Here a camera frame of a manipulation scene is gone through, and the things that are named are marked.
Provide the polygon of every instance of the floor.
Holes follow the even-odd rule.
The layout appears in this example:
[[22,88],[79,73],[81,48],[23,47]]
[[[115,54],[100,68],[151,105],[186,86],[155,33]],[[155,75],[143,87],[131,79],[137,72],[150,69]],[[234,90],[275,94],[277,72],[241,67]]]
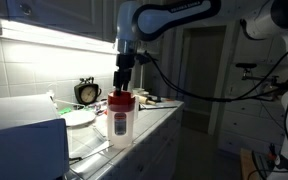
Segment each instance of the floor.
[[213,136],[182,125],[173,180],[239,180],[240,172],[238,156],[219,151]]
[[191,130],[207,133],[210,116],[183,111],[182,126]]

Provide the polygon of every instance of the wall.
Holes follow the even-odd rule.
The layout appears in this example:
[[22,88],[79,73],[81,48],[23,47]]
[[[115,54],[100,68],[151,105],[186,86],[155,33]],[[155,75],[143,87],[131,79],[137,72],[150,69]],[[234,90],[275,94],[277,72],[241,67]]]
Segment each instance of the wall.
[[95,77],[104,98],[113,90],[116,55],[52,47],[0,38],[0,97],[55,92],[76,102],[73,87]]

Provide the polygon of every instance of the alarm clock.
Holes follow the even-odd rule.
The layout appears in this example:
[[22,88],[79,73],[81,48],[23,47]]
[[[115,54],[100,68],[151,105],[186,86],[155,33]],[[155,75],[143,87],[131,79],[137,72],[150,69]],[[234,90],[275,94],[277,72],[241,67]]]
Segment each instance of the alarm clock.
[[78,103],[89,105],[96,101],[102,90],[94,84],[94,77],[80,78],[80,84],[74,87],[75,97]]

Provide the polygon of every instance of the drawer handle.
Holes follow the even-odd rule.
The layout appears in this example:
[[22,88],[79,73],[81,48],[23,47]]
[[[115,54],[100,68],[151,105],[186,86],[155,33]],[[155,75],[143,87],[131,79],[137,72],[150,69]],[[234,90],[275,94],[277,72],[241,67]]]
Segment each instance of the drawer handle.
[[29,5],[22,3],[20,4],[20,8],[25,15],[27,16],[32,15],[32,8]]

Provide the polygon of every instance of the white box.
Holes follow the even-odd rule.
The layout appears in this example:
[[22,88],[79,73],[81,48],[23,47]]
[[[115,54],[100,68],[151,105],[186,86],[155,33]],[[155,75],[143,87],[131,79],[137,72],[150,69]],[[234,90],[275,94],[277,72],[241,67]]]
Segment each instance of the white box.
[[56,179],[68,170],[66,124],[50,97],[0,98],[0,179]]

